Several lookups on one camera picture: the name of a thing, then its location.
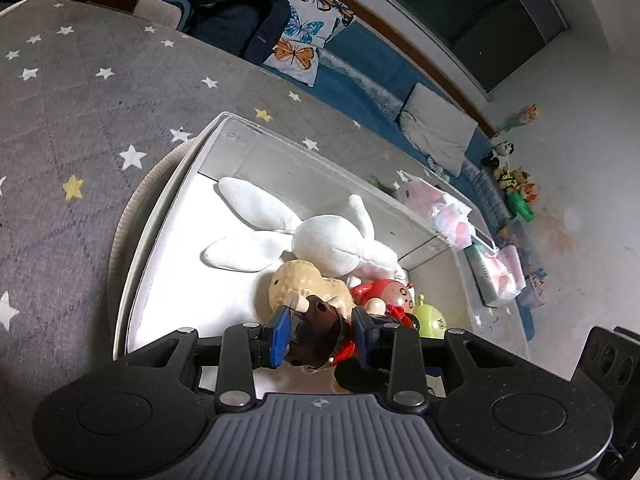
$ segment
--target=star-patterned blanket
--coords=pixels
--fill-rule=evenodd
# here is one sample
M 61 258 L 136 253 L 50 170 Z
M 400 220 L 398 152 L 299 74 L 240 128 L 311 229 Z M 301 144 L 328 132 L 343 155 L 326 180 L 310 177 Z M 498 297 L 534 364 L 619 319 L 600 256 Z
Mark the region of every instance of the star-patterned blanket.
M 362 178 L 422 166 L 277 76 L 66 0 L 0 16 L 0 478 L 44 473 L 31 416 L 110 358 L 113 235 L 146 173 L 228 110 Z

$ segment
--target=white plush toy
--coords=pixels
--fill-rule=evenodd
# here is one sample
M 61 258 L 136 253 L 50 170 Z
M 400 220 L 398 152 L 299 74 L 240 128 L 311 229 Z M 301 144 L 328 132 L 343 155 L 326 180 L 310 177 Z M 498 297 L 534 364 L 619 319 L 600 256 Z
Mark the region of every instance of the white plush toy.
M 342 207 L 332 207 L 340 216 L 323 214 L 302 221 L 285 203 L 250 182 L 223 177 L 218 187 L 238 216 L 260 230 L 211 244 L 202 255 L 209 265 L 257 272 L 284 251 L 292 251 L 328 278 L 353 274 L 373 281 L 404 272 L 396 253 L 374 240 L 371 218 L 358 195 L 351 195 Z

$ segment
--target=light green balloon-shaped toy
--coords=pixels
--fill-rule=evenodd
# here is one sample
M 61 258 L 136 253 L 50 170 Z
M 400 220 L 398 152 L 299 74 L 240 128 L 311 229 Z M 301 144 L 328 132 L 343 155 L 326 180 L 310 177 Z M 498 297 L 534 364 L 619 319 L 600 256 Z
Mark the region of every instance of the light green balloon-shaped toy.
M 433 305 L 424 303 L 424 294 L 418 294 L 412 314 L 420 321 L 420 337 L 444 339 L 447 330 L 444 316 Z

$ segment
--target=red toy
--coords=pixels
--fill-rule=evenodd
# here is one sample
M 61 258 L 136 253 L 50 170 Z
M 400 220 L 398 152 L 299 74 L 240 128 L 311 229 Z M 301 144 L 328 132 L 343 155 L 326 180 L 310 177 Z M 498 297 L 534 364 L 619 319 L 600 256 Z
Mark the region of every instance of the red toy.
M 405 315 L 414 306 L 408 291 L 412 286 L 412 283 L 405 285 L 396 280 L 378 280 L 354 286 L 350 292 L 358 306 L 364 306 L 372 298 L 380 298 L 386 304 L 387 314 L 395 317 L 403 325 L 413 326 L 413 321 Z

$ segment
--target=black backpack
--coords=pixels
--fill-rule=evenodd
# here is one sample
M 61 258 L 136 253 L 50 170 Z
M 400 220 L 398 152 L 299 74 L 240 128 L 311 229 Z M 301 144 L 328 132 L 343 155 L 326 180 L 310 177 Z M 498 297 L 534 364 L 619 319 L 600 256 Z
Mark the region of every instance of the black backpack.
M 261 65 L 290 18 L 287 0 L 189 0 L 184 31 L 234 56 Z

